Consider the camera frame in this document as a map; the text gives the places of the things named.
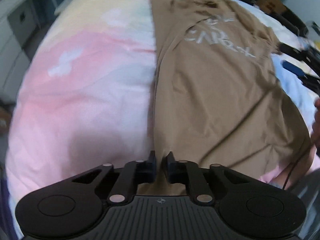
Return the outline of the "person's right hand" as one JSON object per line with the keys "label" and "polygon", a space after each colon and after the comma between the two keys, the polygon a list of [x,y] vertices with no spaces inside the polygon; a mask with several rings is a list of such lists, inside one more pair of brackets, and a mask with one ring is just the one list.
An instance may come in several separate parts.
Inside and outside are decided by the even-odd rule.
{"label": "person's right hand", "polygon": [[320,99],[315,101],[315,121],[312,125],[311,141],[319,149],[320,146]]}

